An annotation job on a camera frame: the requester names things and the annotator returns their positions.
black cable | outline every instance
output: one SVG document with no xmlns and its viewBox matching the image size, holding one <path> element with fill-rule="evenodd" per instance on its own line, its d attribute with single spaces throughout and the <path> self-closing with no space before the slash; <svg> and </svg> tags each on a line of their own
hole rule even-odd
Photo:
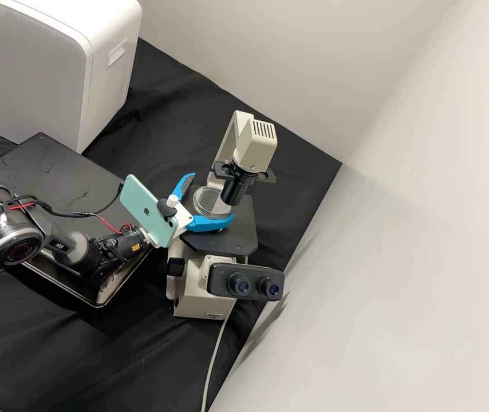
<svg viewBox="0 0 489 412">
<path fill-rule="evenodd" d="M 119 183 L 119 188 L 117 189 L 117 194 L 115 195 L 115 197 L 113 198 L 113 200 L 111 200 L 107 206 L 101 208 L 100 210 L 98 210 L 97 212 L 93 212 L 92 214 L 93 215 L 99 215 L 101 212 L 103 212 L 105 209 L 107 209 L 109 206 L 111 206 L 113 203 L 115 203 L 115 200 L 117 200 L 117 198 L 119 197 L 120 195 L 120 192 L 123 191 L 123 187 L 124 187 L 124 183 Z"/>
<path fill-rule="evenodd" d="M 34 202 L 35 205 L 42 207 L 42 209 L 44 209 L 46 212 L 48 212 L 52 216 L 68 217 L 70 219 L 84 219 L 85 217 L 91 217 L 91 216 L 94 216 L 94 215 L 99 215 L 101 212 L 103 212 L 104 210 L 106 210 L 107 208 L 109 208 L 113 203 L 115 203 L 115 201 L 118 199 L 118 197 L 120 195 L 120 192 L 122 192 L 122 190 L 123 190 L 123 186 L 124 186 L 124 184 L 123 183 L 120 183 L 119 184 L 119 188 L 117 189 L 117 193 L 115 194 L 115 197 L 113 198 L 113 200 L 111 200 L 107 205 L 105 205 L 104 207 L 102 207 L 97 212 L 71 212 L 71 213 L 61 213 L 61 212 L 56 212 L 52 208 L 52 206 L 50 206 L 48 203 L 46 203 L 46 202 L 44 202 L 42 200 L 39 200 L 39 199 L 37 199 L 36 197 L 34 197 L 32 195 L 26 195 L 26 196 L 20 196 L 20 197 L 23 198 L 23 199 L 26 199 L 27 197 L 34 197 L 36 199 L 35 202 Z"/>
</svg>

white power cord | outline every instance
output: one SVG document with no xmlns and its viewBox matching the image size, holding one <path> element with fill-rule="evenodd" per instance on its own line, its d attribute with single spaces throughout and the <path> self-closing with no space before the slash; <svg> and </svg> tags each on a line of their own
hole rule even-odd
<svg viewBox="0 0 489 412">
<path fill-rule="evenodd" d="M 231 315 L 232 311 L 233 311 L 233 308 L 231 308 L 229 315 L 227 315 L 227 317 L 224 319 L 224 321 L 222 323 L 222 328 L 220 329 L 220 333 L 218 335 L 218 340 L 216 341 L 216 346 L 214 347 L 214 353 L 212 354 L 212 358 L 210 359 L 210 365 L 208 367 L 208 374 L 206 375 L 206 381 L 204 383 L 203 403 L 200 407 L 200 412 L 206 412 L 206 398 L 208 396 L 208 386 L 210 385 L 210 375 L 212 375 L 212 369 L 214 368 L 214 361 L 216 360 L 216 355 L 218 354 L 218 348 L 220 347 L 220 342 L 222 341 L 223 331 L 226 328 L 227 320 L 229 319 L 229 316 Z"/>
</svg>

white mini fridge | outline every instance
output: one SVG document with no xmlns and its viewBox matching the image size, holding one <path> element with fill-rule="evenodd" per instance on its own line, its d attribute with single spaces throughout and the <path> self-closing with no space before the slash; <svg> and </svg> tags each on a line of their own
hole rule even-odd
<svg viewBox="0 0 489 412">
<path fill-rule="evenodd" d="M 0 0 L 0 136 L 78 153 L 126 102 L 137 0 Z"/>
</svg>

cracked black surface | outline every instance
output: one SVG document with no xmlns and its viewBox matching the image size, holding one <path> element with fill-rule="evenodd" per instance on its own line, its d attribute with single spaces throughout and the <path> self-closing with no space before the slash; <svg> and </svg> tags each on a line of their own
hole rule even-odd
<svg viewBox="0 0 489 412">
<path fill-rule="evenodd" d="M 44 135 L 37 135 L 0 157 L 0 184 L 18 195 L 35 195 L 62 213 L 101 209 L 113 199 L 119 182 L 117 176 Z M 118 201 L 102 216 L 115 227 L 137 223 Z M 68 231 L 82 231 L 92 237 L 108 233 L 94 217 L 52 220 Z"/>
</svg>

black knob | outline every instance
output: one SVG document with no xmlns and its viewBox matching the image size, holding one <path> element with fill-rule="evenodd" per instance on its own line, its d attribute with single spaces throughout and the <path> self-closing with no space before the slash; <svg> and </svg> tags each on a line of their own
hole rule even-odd
<svg viewBox="0 0 489 412">
<path fill-rule="evenodd" d="M 168 259 L 168 276 L 175 276 L 176 278 L 180 278 L 181 276 L 183 276 L 185 268 L 185 259 L 181 259 L 179 257 L 171 257 L 170 259 Z"/>
<path fill-rule="evenodd" d="M 270 278 L 262 277 L 258 279 L 257 289 L 267 295 L 270 299 L 274 299 L 281 293 L 281 288 L 277 283 L 271 281 Z"/>
<path fill-rule="evenodd" d="M 227 279 L 227 287 L 231 293 L 238 296 L 246 296 L 250 293 L 249 279 L 239 272 L 235 272 Z"/>
</svg>

